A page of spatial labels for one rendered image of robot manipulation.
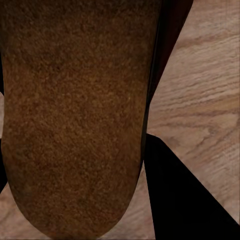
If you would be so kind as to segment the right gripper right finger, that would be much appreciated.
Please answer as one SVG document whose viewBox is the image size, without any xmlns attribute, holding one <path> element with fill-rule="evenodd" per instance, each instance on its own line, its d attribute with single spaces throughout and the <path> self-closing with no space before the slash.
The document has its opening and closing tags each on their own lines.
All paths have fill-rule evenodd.
<svg viewBox="0 0 240 240">
<path fill-rule="evenodd" d="M 158 137 L 144 166 L 156 240 L 240 240 L 240 226 Z"/>
</svg>

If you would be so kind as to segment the sandal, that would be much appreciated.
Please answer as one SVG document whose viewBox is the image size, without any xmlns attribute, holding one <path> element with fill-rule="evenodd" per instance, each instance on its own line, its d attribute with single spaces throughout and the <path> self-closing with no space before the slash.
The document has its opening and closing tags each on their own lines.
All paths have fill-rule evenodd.
<svg viewBox="0 0 240 240">
<path fill-rule="evenodd" d="M 0 0 L 2 161 L 25 218 L 96 240 L 135 193 L 149 108 L 194 0 Z"/>
</svg>

